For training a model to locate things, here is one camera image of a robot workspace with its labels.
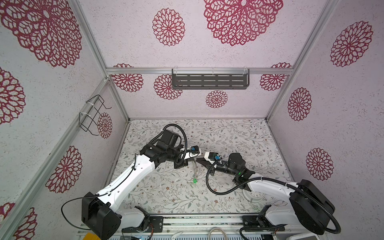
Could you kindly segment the silver metal key bottle opener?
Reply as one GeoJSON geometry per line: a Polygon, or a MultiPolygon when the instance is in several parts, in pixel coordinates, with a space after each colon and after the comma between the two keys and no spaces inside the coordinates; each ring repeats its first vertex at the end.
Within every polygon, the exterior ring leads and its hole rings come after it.
{"type": "Polygon", "coordinates": [[[198,181],[198,166],[197,166],[197,161],[195,158],[193,160],[193,165],[194,165],[194,177],[193,177],[193,179],[197,179],[197,181],[198,181]]]}

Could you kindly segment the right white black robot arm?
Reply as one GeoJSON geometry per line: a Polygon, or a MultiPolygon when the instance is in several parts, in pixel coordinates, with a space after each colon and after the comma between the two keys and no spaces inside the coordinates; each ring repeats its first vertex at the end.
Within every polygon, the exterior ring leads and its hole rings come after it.
{"type": "Polygon", "coordinates": [[[341,225],[334,217],[335,206],[308,180],[285,183],[263,177],[249,170],[239,153],[230,154],[229,159],[224,161],[218,153],[206,152],[203,156],[197,157],[196,161],[207,168],[206,185],[215,195],[224,196],[241,189],[263,193],[287,203],[285,209],[278,207],[272,210],[268,207],[262,214],[272,229],[282,228],[285,225],[301,225],[317,235],[323,235],[325,232],[341,233],[341,225]],[[233,175],[235,186],[224,192],[214,190],[209,184],[209,177],[215,172],[233,175]]]}

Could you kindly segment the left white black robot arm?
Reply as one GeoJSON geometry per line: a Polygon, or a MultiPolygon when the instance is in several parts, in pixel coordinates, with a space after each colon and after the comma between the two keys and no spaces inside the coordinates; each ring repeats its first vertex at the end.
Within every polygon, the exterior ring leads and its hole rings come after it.
{"type": "Polygon", "coordinates": [[[170,130],[162,132],[146,144],[134,162],[113,182],[96,194],[82,198],[81,221],[101,240],[107,240],[123,228],[148,226],[148,213],[139,207],[120,212],[119,207],[136,185],[160,164],[172,162],[175,169],[188,164],[190,158],[201,153],[198,146],[188,147],[186,134],[170,130]]]}

